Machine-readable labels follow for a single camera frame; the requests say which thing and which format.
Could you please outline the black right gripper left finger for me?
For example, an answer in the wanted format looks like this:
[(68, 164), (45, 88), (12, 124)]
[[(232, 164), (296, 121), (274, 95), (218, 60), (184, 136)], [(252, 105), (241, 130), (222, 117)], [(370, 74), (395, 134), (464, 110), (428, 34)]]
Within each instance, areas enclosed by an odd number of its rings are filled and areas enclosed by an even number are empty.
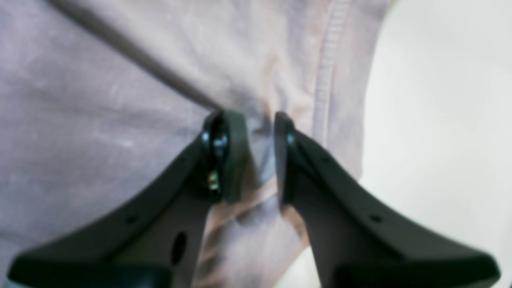
[(19, 254), (10, 288), (188, 288), (207, 215), (241, 199), (245, 117), (210, 114), (200, 134), (133, 199), (73, 233)]

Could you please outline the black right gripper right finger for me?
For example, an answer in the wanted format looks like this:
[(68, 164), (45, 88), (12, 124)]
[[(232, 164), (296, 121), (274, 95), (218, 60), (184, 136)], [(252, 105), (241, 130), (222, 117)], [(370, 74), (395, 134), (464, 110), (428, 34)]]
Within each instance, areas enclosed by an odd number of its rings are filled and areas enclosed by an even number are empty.
[(274, 143), (281, 202), (306, 225), (323, 288), (489, 288), (499, 280), (490, 254), (386, 206), (283, 112)]

